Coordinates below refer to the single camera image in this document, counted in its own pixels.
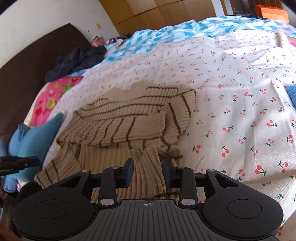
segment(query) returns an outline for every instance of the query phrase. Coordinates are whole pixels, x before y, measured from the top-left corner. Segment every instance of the pink pillow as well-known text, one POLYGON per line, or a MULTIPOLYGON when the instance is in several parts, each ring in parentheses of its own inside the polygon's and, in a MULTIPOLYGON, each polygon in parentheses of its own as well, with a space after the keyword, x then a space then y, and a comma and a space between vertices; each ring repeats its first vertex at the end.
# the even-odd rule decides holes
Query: pink pillow
POLYGON ((293 45, 294 47, 296 47, 296 38, 293 38, 293 37, 288 37, 288 40, 290 42, 291 45, 293 45))
POLYGON ((50 82, 46 90, 40 94, 35 102, 31 126, 35 127, 43 125, 62 95, 78 84, 82 78, 83 77, 80 76, 64 76, 58 80, 50 82))

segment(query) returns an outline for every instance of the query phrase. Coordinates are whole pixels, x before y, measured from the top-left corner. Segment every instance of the white bedsheet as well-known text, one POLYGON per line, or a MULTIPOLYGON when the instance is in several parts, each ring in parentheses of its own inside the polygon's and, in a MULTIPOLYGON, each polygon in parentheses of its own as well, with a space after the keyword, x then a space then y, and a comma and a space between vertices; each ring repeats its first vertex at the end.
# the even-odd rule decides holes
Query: white bedsheet
MULTIPOLYGON (((88 70, 51 117, 67 112, 60 133, 73 111, 114 86, 129 88, 141 79, 187 83, 197 92, 197 104, 178 143, 184 164, 196 172, 217 169, 269 195, 287 220, 296 210, 296 111, 284 86, 296 84, 295 50, 283 33, 255 30, 164 44, 88 70)), ((54 143, 44 167, 58 150, 54 143)), ((292 239, 285 229, 277 237, 292 239)))

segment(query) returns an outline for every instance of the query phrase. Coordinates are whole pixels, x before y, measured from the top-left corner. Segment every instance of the beige ribbed sweater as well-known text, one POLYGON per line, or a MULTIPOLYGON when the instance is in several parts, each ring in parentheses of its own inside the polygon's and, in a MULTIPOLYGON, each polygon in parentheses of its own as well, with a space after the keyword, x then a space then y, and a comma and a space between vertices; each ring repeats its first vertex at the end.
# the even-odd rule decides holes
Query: beige ribbed sweater
MULTIPOLYGON (((57 157, 36 175, 43 187, 82 169, 92 173, 107 167, 123 166, 128 158, 135 163, 128 189, 117 190, 121 198, 173 198, 166 190, 159 154, 182 165, 182 151, 174 146, 187 126, 196 93, 186 85, 156 86, 148 81, 133 84, 130 90, 111 89, 96 101, 74 112, 57 138, 57 157)), ((92 202, 97 202, 95 188, 92 202)))

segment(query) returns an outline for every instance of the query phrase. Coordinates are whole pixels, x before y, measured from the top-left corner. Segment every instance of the orange box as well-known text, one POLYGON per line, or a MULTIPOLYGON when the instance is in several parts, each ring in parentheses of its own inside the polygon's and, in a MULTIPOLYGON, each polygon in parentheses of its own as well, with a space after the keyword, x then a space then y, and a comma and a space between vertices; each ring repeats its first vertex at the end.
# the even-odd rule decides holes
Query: orange box
POLYGON ((288 12, 279 7, 268 7, 263 5, 256 5, 257 13, 263 18, 282 20, 289 23, 288 12))

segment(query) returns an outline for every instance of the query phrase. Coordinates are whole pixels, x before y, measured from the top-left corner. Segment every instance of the blue geometric pattern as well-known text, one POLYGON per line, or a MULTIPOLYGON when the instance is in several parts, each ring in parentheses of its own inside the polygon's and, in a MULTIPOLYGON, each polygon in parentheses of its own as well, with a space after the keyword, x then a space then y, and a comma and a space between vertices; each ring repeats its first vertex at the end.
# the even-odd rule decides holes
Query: blue geometric pattern
POLYGON ((197 36, 215 38, 235 29, 264 30, 272 33, 282 31, 290 37, 296 37, 296 28, 280 20, 261 20, 240 16, 211 17, 200 22, 191 20, 175 26, 167 26, 158 31, 150 29, 137 31, 119 50, 111 53, 104 61, 117 61, 133 54, 149 53, 160 44, 197 36))

